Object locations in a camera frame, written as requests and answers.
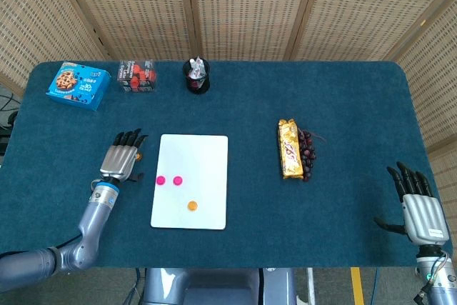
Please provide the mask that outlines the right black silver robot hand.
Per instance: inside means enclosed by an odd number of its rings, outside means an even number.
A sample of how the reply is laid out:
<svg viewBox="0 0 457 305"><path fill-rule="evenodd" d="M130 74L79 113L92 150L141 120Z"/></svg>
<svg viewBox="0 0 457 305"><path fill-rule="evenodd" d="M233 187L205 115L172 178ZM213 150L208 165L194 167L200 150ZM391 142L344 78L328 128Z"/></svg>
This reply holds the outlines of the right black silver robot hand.
<svg viewBox="0 0 457 305"><path fill-rule="evenodd" d="M440 201L433 195L428 179L398 161L386 169L393 179L403 213L402 224L387 224L376 217L383 230L407 236L416 246L443 246L450 240Z"/></svg>

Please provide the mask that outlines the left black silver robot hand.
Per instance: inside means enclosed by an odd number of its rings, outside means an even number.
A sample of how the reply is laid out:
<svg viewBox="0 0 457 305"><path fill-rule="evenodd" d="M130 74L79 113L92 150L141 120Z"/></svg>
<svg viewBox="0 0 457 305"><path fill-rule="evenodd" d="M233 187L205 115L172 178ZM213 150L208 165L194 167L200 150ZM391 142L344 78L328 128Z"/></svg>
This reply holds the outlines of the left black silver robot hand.
<svg viewBox="0 0 457 305"><path fill-rule="evenodd" d="M147 135L141 129L118 133L100 168L101 180L117 186L121 182L139 182L144 173L133 174L134 164L142 157L139 148Z"/></svg>

